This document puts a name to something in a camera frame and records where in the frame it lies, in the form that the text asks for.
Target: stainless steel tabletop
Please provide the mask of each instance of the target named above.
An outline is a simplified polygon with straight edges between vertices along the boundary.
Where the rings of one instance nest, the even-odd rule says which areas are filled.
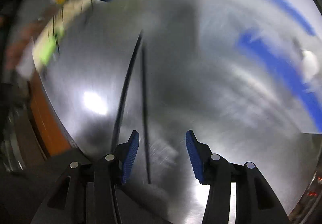
[[[141,47],[120,126],[119,143],[132,130],[140,133],[125,192],[172,223],[201,223],[209,187],[195,179],[186,151],[185,133],[193,129],[229,162],[253,161],[290,213],[313,177],[321,142],[302,134],[288,116],[288,106],[297,103],[288,90],[236,50],[236,23],[251,23],[251,14],[222,0],[211,7],[200,1],[94,3],[66,31],[60,53],[41,75],[48,99],[87,156],[109,153],[126,72],[143,30],[151,184]],[[297,112],[308,116],[300,104]]]

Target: orange panel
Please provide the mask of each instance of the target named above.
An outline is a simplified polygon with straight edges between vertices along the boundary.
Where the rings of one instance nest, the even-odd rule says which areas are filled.
[[[48,153],[53,156],[71,149],[52,115],[38,73],[35,72],[30,85],[32,93],[30,107]]]

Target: blue gripper pad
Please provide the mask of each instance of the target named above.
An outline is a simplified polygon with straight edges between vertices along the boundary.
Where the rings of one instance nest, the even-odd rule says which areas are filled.
[[[122,175],[121,175],[122,184],[125,184],[125,182],[129,179],[131,175],[136,153],[139,148],[139,133],[137,131],[132,132],[128,140],[128,145],[129,145],[128,153],[125,157],[125,160],[123,161],[123,166],[122,166]]]
[[[200,183],[203,183],[203,163],[201,157],[197,150],[197,139],[192,130],[187,131],[186,133],[186,147],[189,153],[190,162],[194,170],[194,176]]]

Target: reddish brown object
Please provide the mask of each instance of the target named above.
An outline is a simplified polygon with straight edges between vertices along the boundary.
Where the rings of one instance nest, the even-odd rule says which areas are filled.
[[[42,90],[42,84],[38,73],[35,73],[31,82],[31,110],[36,122],[40,137],[49,155],[57,155],[68,149],[70,144],[62,135],[62,132],[52,115],[49,103]]]

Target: green object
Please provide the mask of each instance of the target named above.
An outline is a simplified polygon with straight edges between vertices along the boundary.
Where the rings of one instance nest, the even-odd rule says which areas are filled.
[[[55,34],[48,38],[48,41],[44,44],[43,49],[40,53],[40,60],[41,62],[47,66],[50,57],[55,52],[57,48],[57,43],[62,39],[64,35],[64,29],[59,29]]]

